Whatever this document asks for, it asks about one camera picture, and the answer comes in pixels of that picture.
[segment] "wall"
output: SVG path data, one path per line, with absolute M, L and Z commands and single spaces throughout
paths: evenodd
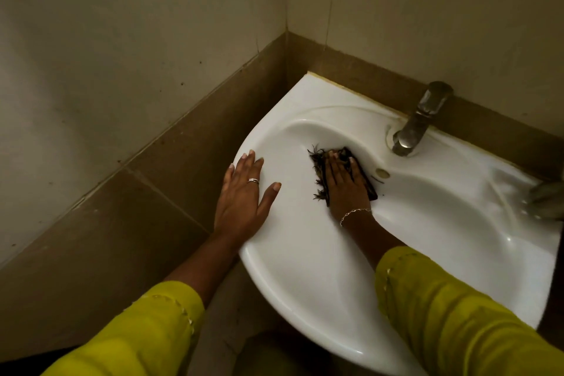
M 564 0 L 288 0 L 288 29 L 564 138 Z
M 285 0 L 0 0 L 0 265 L 284 32 Z

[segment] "yellow sleeve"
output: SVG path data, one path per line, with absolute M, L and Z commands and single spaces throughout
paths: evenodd
M 564 375 L 564 353 L 515 314 L 409 248 L 376 268 L 380 312 L 430 375 Z
M 44 376 L 175 376 L 203 314 L 191 287 L 161 282 Z

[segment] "sink basin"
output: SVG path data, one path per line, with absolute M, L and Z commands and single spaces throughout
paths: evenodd
M 446 271 L 536 327 L 548 297 L 561 223 L 522 213 L 537 182 L 510 164 L 430 130 L 409 158 L 389 149 L 405 120 L 311 73 L 256 125 L 261 194 L 281 191 L 241 251 L 251 278 L 296 329 L 329 351 L 387 374 L 425 374 L 377 309 L 373 272 L 324 202 L 307 150 L 348 146 L 373 181 L 378 222 Z M 376 169 L 389 178 L 378 178 Z

